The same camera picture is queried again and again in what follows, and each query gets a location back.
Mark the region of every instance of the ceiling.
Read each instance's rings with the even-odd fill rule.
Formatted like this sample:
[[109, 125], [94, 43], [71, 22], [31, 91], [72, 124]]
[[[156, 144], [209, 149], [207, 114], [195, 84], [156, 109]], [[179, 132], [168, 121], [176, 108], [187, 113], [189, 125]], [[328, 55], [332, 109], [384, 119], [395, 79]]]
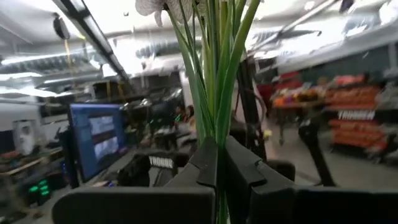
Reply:
[[[304, 15], [309, 3], [315, 7], [323, 1], [264, 0], [257, 10], [256, 21], [253, 23], [251, 32], [278, 30]], [[123, 53], [124, 58], [136, 57], [136, 52], [145, 52], [149, 49], [149, 54], [145, 54], [145, 57], [148, 57], [152, 54], [150, 49], [153, 49], [155, 45], [166, 50], [170, 48], [170, 44], [176, 45], [171, 22], [165, 13], [162, 14], [164, 26], [157, 27], [153, 16], [144, 17], [136, 12], [135, 0], [84, 0], [84, 2], [107, 37], [134, 40], [134, 44], [125, 47], [129, 49], [129, 53]], [[384, 2], [386, 0], [356, 0], [357, 7], [354, 13], [358, 17], [374, 14]], [[321, 30], [325, 34], [333, 34], [346, 22], [346, 15], [339, 14], [338, 8], [339, 5], [335, 4], [298, 28]], [[52, 0], [0, 1], [0, 59], [54, 54], [53, 57], [46, 56], [37, 60], [0, 66], [0, 75], [28, 71], [51, 76], [52, 80], [55, 80], [54, 77], [58, 75], [63, 78], [70, 76], [70, 63], [65, 56], [64, 43], [52, 28], [55, 12], [65, 17]], [[72, 35], [69, 48], [72, 53], [71, 61], [75, 76], [79, 73], [87, 76], [91, 72], [93, 77], [97, 78], [98, 68], [90, 62], [93, 59], [103, 63], [101, 57], [89, 44], [85, 44], [76, 27], [68, 19], [65, 21]], [[172, 55], [169, 60], [178, 62], [179, 58]]]

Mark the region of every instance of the floor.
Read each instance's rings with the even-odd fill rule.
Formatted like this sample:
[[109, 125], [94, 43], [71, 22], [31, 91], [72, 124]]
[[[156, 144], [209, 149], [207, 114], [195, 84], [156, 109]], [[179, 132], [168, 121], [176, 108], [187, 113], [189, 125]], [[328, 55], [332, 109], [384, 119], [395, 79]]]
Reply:
[[[307, 148], [297, 135], [297, 129], [289, 128], [285, 130], [285, 144], [283, 146], [280, 146], [278, 143], [278, 127], [270, 125], [268, 129], [270, 129], [273, 134], [270, 140], [266, 143], [268, 158], [283, 159], [293, 162], [298, 173], [296, 184], [313, 185], [317, 183], [319, 181], [319, 177], [317, 176], [315, 166], [313, 165], [313, 161]], [[369, 160], [347, 156], [340, 152], [330, 153], [328, 149], [330, 139], [331, 137], [327, 132], [320, 134], [321, 147], [324, 151], [326, 161], [335, 182], [340, 187], [351, 189], [398, 190], [398, 167], [373, 164]], [[64, 189], [55, 192], [54, 197], [41, 208], [45, 212], [46, 216], [39, 220], [26, 218], [17, 222], [17, 224], [51, 223], [50, 211], [53, 204], [59, 197], [68, 191], [68, 189]]]

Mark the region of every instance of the monitor screen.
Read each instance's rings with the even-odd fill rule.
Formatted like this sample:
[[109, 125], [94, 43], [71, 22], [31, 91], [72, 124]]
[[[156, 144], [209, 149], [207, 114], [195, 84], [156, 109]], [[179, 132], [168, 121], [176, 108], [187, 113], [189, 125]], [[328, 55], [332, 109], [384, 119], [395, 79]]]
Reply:
[[120, 105], [71, 104], [70, 121], [84, 182], [109, 167], [125, 152]]

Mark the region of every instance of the white flower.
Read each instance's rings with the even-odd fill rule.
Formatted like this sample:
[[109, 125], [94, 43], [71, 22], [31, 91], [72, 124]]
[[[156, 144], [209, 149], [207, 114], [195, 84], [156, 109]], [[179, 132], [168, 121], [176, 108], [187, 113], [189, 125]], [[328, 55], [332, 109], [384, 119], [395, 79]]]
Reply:
[[[181, 0], [182, 8], [187, 18], [187, 21], [192, 17], [193, 0]], [[162, 23], [162, 10], [164, 6], [167, 6], [170, 12], [174, 15], [174, 18], [179, 23], [184, 23], [183, 14], [180, 8], [178, 0], [136, 0], [136, 10], [142, 16], [149, 16], [155, 13], [155, 21], [158, 26], [163, 26]]]

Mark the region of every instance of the green light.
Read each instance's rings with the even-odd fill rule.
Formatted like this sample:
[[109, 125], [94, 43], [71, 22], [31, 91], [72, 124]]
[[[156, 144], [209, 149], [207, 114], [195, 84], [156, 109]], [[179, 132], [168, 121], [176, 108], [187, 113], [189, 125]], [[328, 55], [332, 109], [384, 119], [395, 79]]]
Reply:
[[33, 187], [31, 187], [31, 188], [29, 189], [29, 192], [35, 192], [37, 189], [39, 189], [39, 188], [36, 187], [36, 186], [33, 186]]
[[40, 181], [39, 185], [44, 185], [44, 184], [46, 184], [46, 183], [47, 183], [46, 180], [42, 180], [42, 181]]

